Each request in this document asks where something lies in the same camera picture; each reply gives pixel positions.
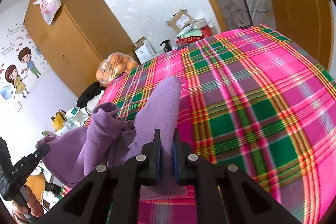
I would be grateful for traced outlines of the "person's left hand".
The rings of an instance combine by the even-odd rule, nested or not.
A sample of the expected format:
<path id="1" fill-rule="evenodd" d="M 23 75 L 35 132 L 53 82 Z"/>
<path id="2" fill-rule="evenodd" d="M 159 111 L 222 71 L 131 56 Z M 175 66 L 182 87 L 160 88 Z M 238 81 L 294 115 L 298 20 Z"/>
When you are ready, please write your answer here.
<path id="1" fill-rule="evenodd" d="M 13 202 L 12 205 L 13 218 L 16 223 L 28 223 L 24 216 L 28 212 L 37 218 L 44 215 L 44 210 L 32 190 L 28 186 L 25 186 L 25 189 L 28 198 L 27 205 L 21 205 L 16 202 Z"/>

